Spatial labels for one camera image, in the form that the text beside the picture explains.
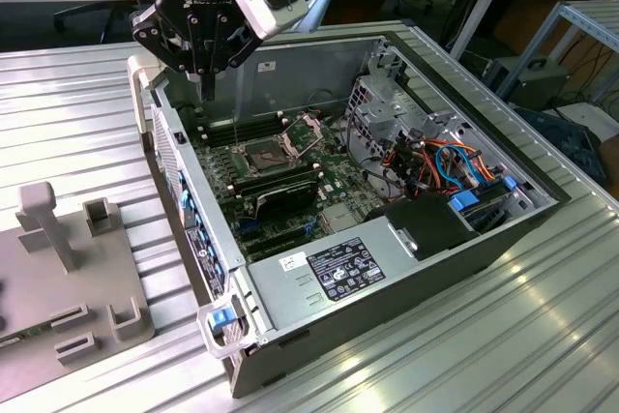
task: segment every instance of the metal work surface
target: metal work surface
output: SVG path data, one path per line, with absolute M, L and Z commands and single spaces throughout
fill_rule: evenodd
M 157 334 L 2 405 L 4 411 L 616 411 L 619 205 L 423 33 L 394 30 L 573 198 L 489 269 L 273 386 L 232 399 L 194 323 L 195 299 L 134 129 L 134 44 L 0 56 L 0 227 L 18 182 L 49 179 L 58 214 L 121 206 Z M 419 80 L 410 87 L 431 95 Z
M 615 52 L 619 52 L 618 2 L 570 2 L 562 8 L 560 15 Z

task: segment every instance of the gray plastic stand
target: gray plastic stand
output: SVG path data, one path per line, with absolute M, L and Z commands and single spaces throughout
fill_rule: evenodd
M 22 227 L 0 232 L 0 403 L 155 333 L 115 204 L 56 218 L 38 183 L 19 205 Z

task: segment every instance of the black chair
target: black chair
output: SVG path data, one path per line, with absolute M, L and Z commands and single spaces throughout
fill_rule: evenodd
M 72 7 L 54 14 L 54 29 L 58 33 L 64 33 L 67 30 L 65 18 L 105 10 L 109 10 L 109 15 L 107 16 L 107 21 L 105 22 L 105 27 L 103 28 L 103 32 L 101 34 L 100 44 L 106 44 L 107 37 L 112 30 L 114 21 L 120 19 L 127 20 L 131 14 L 137 11 L 137 6 L 134 0 L 115 0 L 93 2 L 92 4 Z

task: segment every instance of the power supply label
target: power supply label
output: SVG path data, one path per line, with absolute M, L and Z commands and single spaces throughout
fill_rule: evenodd
M 358 237 L 308 256 L 308 263 L 327 297 L 334 302 L 385 279 Z

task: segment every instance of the blue latch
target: blue latch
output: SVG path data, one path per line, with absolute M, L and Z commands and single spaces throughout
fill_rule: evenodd
M 505 184 L 505 187 L 510 191 L 513 191 L 518 185 L 516 179 L 514 179 L 512 176 L 505 176 L 503 178 L 503 184 Z
M 475 196 L 471 191 L 462 191 L 452 195 L 450 203 L 456 209 L 456 211 L 464 210 L 471 205 L 479 203 L 480 199 Z
M 184 190 L 181 193 L 181 208 L 187 208 L 189 201 L 190 201 L 190 192 L 187 190 Z
M 232 307 L 226 307 L 225 309 L 210 312 L 207 318 L 211 329 L 215 332 L 223 326 L 227 326 L 236 321 L 236 311 L 234 311 Z

